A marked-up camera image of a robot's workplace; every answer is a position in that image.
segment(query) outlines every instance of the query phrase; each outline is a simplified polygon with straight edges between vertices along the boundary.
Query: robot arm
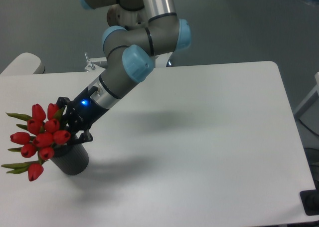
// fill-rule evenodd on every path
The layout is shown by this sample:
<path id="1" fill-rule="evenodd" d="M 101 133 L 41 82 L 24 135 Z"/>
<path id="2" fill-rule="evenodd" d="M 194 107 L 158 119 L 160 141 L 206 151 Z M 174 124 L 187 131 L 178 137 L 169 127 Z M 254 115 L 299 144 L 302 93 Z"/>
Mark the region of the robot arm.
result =
<path id="1" fill-rule="evenodd" d="M 64 119 L 69 131 L 84 131 L 81 142 L 92 140 L 92 124 L 128 94 L 152 72 L 152 56 L 189 47 L 190 28 L 178 19 L 173 0 L 81 0 L 84 7 L 98 8 L 118 3 L 132 12 L 145 12 L 148 22 L 141 28 L 127 30 L 114 25 L 102 37 L 108 68 L 73 101 L 60 98 L 58 105 L 67 106 Z"/>

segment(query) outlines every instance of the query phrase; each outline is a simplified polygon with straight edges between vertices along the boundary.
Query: blue led light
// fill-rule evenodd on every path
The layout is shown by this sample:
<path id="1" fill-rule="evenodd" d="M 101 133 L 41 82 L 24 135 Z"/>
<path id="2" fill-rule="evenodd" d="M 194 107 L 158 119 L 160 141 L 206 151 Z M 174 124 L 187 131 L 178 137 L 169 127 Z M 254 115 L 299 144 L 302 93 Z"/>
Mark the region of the blue led light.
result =
<path id="1" fill-rule="evenodd" d="M 88 100 L 82 100 L 81 103 L 82 103 L 83 106 L 89 105 L 89 101 Z"/>

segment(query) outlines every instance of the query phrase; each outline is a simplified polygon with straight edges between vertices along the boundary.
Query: cable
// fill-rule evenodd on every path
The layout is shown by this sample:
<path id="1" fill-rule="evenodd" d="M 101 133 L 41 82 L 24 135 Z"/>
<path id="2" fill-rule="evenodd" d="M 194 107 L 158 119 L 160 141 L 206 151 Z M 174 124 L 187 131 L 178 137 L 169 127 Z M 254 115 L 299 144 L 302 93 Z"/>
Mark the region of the cable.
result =
<path id="1" fill-rule="evenodd" d="M 317 133 L 314 132 L 312 129 L 310 129 L 304 122 L 302 122 L 301 119 L 298 119 L 298 121 L 299 121 L 300 124 L 302 124 L 307 130 L 309 130 L 312 134 L 314 134 L 315 136 L 319 137 L 319 134 L 317 134 Z"/>

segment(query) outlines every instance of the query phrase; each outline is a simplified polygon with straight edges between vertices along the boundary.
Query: tulip leaf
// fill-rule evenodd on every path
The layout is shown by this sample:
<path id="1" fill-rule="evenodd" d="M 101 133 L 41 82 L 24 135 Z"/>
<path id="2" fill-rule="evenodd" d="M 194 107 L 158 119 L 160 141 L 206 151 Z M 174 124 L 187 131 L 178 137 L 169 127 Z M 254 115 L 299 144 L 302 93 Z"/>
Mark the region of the tulip leaf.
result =
<path id="1" fill-rule="evenodd" d="M 28 162 L 23 162 L 23 163 L 3 164 L 1 166 L 4 167 L 4 168 L 9 168 L 9 169 L 20 169 L 20 168 L 29 167 L 32 163 L 38 163 L 38 161 L 28 161 Z"/>
<path id="2" fill-rule="evenodd" d="M 14 169 L 11 171 L 7 171 L 8 174 L 21 174 L 23 172 L 26 172 L 29 169 L 29 166 L 24 167 L 24 168 L 19 168 L 19 169 Z"/>
<path id="3" fill-rule="evenodd" d="M 28 121 L 32 119 L 31 116 L 25 115 L 25 114 L 18 114 L 18 113 L 7 113 L 8 116 L 14 117 L 16 119 L 22 120 L 22 121 Z"/>
<path id="4" fill-rule="evenodd" d="M 10 149 L 8 149 L 8 151 L 12 151 L 12 152 L 21 152 L 21 148 L 22 148 L 22 147 L 18 147 L 18 148 L 10 148 Z"/>
<path id="5" fill-rule="evenodd" d="M 40 128 L 40 133 L 44 133 L 44 127 L 43 126 L 41 126 L 41 128 Z"/>
<path id="6" fill-rule="evenodd" d="M 55 112 L 55 114 L 53 115 L 53 119 L 57 119 L 59 122 L 61 122 L 63 112 L 64 112 L 64 107 L 62 107 L 61 109 Z"/>
<path id="7" fill-rule="evenodd" d="M 41 165 L 43 165 L 43 163 L 45 162 L 45 160 L 40 157 L 39 152 L 38 152 L 38 160 Z"/>
<path id="8" fill-rule="evenodd" d="M 28 130 L 28 126 L 27 125 L 21 125 L 21 124 L 16 124 L 17 127 L 23 129 L 23 130 Z"/>

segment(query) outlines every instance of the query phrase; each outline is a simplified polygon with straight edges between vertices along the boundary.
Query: flower bud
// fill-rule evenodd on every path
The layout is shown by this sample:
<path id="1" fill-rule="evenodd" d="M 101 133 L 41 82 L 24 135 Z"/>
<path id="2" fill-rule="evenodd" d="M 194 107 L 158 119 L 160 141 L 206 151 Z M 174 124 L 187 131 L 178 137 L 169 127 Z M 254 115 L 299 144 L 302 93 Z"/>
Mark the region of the flower bud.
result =
<path id="1" fill-rule="evenodd" d="M 60 122 L 56 119 L 51 119 L 44 124 L 44 128 L 47 132 L 54 133 L 59 130 Z"/>
<path id="2" fill-rule="evenodd" d="M 48 160 L 48 159 L 50 159 L 50 158 L 52 158 L 54 156 L 54 149 L 52 147 L 50 147 L 50 146 L 41 148 L 39 150 L 39 156 L 43 160 Z"/>
<path id="3" fill-rule="evenodd" d="M 30 158 L 34 156 L 35 153 L 36 153 L 36 147 L 30 143 L 25 144 L 21 148 L 21 155 L 23 157 Z"/>
<path id="4" fill-rule="evenodd" d="M 10 139 L 14 143 L 24 145 L 30 141 L 30 135 L 29 133 L 26 133 L 26 132 L 16 132 L 10 135 Z"/>
<path id="5" fill-rule="evenodd" d="M 40 106 L 39 104 L 35 104 L 32 106 L 32 118 L 39 121 L 39 122 L 42 122 L 44 121 L 46 115 L 45 115 L 45 112 L 42 108 L 42 106 Z"/>
<path id="6" fill-rule="evenodd" d="M 35 119 L 28 120 L 27 129 L 28 132 L 30 132 L 33 135 L 38 135 L 40 133 L 41 126 L 42 123 Z"/>
<path id="7" fill-rule="evenodd" d="M 33 140 L 33 144 L 36 147 L 46 147 L 51 145 L 53 142 L 53 136 L 49 132 L 45 133 L 40 133 L 39 135 L 36 136 L 36 138 Z"/>
<path id="8" fill-rule="evenodd" d="M 56 131 L 54 134 L 53 134 L 53 140 L 56 144 L 58 145 L 63 145 L 65 144 L 71 137 L 71 134 L 70 132 L 68 131 Z"/>
<path id="9" fill-rule="evenodd" d="M 43 166 L 38 163 L 32 163 L 28 168 L 29 181 L 35 181 L 43 173 Z"/>
<path id="10" fill-rule="evenodd" d="M 48 106 L 48 119 L 49 120 L 53 119 L 55 112 L 57 112 L 59 109 L 60 108 L 58 107 L 57 104 L 50 103 Z"/>

